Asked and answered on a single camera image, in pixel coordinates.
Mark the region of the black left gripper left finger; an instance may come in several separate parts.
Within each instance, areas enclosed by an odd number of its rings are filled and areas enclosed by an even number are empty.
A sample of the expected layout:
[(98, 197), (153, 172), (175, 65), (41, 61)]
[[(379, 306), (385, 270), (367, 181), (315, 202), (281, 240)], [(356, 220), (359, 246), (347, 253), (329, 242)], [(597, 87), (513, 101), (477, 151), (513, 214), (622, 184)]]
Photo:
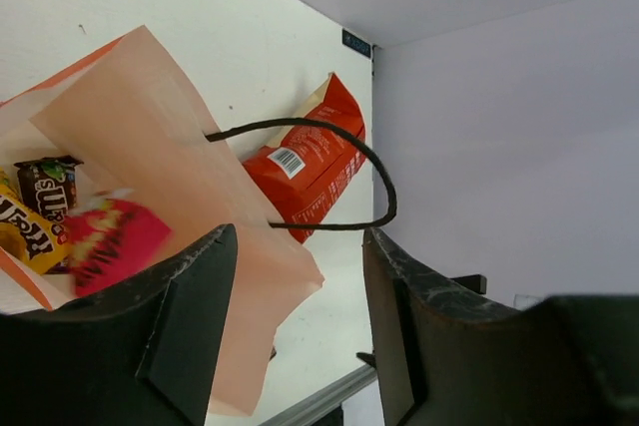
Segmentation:
[(203, 424), (237, 256), (221, 225), (100, 292), (3, 315), (2, 423)]

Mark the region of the large red chips bag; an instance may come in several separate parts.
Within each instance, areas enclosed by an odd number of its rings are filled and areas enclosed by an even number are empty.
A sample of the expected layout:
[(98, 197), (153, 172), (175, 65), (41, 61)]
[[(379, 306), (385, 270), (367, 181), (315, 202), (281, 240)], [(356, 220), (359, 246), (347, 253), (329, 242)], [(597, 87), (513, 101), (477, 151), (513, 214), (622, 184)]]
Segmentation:
[[(360, 107), (335, 73), (295, 111), (297, 117), (336, 125), (365, 140)], [(320, 223), (364, 163), (356, 147), (330, 130), (284, 127), (243, 161), (251, 179), (283, 221)]]

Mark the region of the red pink snack packet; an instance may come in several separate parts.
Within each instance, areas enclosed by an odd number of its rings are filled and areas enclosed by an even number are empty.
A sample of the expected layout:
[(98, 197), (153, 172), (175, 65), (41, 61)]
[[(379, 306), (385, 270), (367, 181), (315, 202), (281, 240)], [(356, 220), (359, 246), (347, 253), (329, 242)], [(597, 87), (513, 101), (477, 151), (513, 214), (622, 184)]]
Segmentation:
[(74, 292), (85, 297), (151, 265), (171, 229), (148, 208), (130, 200), (130, 189), (101, 192), (64, 220)]

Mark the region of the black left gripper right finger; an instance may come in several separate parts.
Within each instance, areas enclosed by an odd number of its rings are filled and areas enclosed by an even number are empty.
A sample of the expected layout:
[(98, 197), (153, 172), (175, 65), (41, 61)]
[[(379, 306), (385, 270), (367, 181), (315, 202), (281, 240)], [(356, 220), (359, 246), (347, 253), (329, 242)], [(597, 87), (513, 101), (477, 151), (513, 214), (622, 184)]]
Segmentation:
[(518, 310), (363, 235), (388, 425), (634, 425), (638, 299), (555, 295)]

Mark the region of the yellow M&M's candy bag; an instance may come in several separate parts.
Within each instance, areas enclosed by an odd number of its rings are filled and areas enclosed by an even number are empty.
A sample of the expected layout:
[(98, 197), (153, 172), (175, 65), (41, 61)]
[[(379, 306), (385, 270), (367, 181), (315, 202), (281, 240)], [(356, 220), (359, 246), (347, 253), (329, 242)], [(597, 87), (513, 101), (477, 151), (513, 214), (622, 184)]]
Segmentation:
[(69, 244), (65, 229), (22, 203), (1, 171), (1, 247), (38, 274), (66, 266)]

